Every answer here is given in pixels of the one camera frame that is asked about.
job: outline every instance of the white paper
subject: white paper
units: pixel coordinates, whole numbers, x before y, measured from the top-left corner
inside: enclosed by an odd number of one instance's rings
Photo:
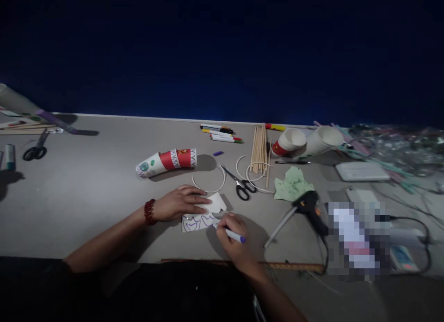
[[[208,199],[210,199],[213,203],[198,204],[198,206],[208,211],[207,214],[186,214],[182,217],[182,232],[194,232],[196,230],[205,229],[209,226],[212,226],[213,221],[216,219],[213,213],[219,213],[221,210],[227,210],[227,206],[225,205],[221,195],[219,195],[218,192],[208,197]]]

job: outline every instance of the black scissors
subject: black scissors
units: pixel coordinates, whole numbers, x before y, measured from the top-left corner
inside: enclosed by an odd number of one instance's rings
[[[46,149],[46,147],[43,146],[43,144],[45,144],[46,137],[48,137],[47,131],[48,131],[47,128],[43,130],[35,147],[26,150],[26,152],[23,154],[23,160],[25,161],[31,161],[34,159],[38,160],[42,159],[45,156],[48,150]]]
[[[233,174],[231,174],[224,166],[221,165],[221,167],[227,172],[229,176],[236,182],[236,193],[242,200],[249,200],[250,195],[247,193],[247,190],[251,193],[256,192],[258,189],[254,184],[251,184],[247,180],[239,180],[237,177],[235,177]]]

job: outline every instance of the paper cup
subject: paper cup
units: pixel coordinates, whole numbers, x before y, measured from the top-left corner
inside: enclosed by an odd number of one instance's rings
[[[344,142],[342,134],[333,127],[321,126],[307,137],[307,145],[296,150],[292,157],[297,160],[305,160],[325,153]]]
[[[196,149],[177,150],[176,153],[181,167],[196,167]]]
[[[196,167],[196,149],[183,149],[165,153],[156,153],[136,166],[136,172],[142,179],[181,167]]]
[[[159,152],[136,166],[136,172],[142,179],[147,179],[151,176],[166,172],[167,170],[160,160]]]
[[[287,129],[273,144],[271,157],[278,158],[305,145],[307,138],[299,129]]]

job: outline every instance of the marker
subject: marker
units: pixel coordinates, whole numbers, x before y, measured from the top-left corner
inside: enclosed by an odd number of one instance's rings
[[[267,123],[265,125],[266,129],[271,129],[271,130],[277,130],[277,131],[285,131],[286,127],[281,126],[281,125],[274,125],[274,124],[269,124]]]
[[[226,139],[242,140],[239,137],[228,137],[228,136],[220,136],[220,135],[213,135],[213,134],[211,134],[210,137],[223,137],[223,138],[226,138]]]
[[[205,133],[210,133],[213,135],[220,135],[220,136],[226,136],[226,137],[233,137],[233,135],[225,133],[225,132],[219,132],[219,131],[213,131],[213,130],[207,130],[207,129],[202,129],[202,132]]]
[[[242,144],[242,141],[237,141],[234,139],[228,139],[221,136],[213,136],[211,137],[211,140],[217,141],[217,142],[234,142],[236,144]]]
[[[207,127],[216,128],[216,129],[222,129],[222,128],[229,129],[229,127],[226,127],[226,126],[223,126],[223,125],[212,125],[212,124],[206,124],[206,123],[203,123],[200,126],[201,126],[201,128],[203,126],[207,126]]]
[[[3,124],[0,124],[0,129],[9,128],[9,127],[13,127],[16,125],[22,125],[25,123],[26,123],[25,121],[14,121],[14,122],[9,122],[9,123],[3,123]]]
[[[201,129],[206,129],[206,130],[211,130],[211,131],[225,132],[225,133],[229,133],[229,134],[234,133],[234,131],[231,130],[231,129],[229,129],[229,128],[221,128],[221,129],[218,129],[218,128],[212,128],[212,127],[207,127],[207,126],[201,126],[200,128],[201,128]]]
[[[15,148],[12,144],[6,144],[6,169],[15,171]]]
[[[217,229],[217,223],[213,224],[213,227],[214,227],[215,229]],[[230,229],[225,229],[225,231],[227,232],[227,235],[228,235],[230,238],[235,239],[237,242],[245,243],[245,241],[247,241],[247,239],[246,239],[244,236],[242,236],[242,235],[240,235],[240,234],[237,234],[237,233],[233,232],[233,231],[230,230]]]

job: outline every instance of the stacked paper cups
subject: stacked paper cups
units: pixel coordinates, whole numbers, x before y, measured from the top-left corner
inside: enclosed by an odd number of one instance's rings
[[[315,155],[322,154],[344,142],[344,137],[335,128],[321,126],[307,136],[307,145],[292,153],[297,160],[305,160]]]
[[[155,153],[136,166],[136,172],[142,179],[182,167],[196,167],[196,149],[172,149],[165,153]]]

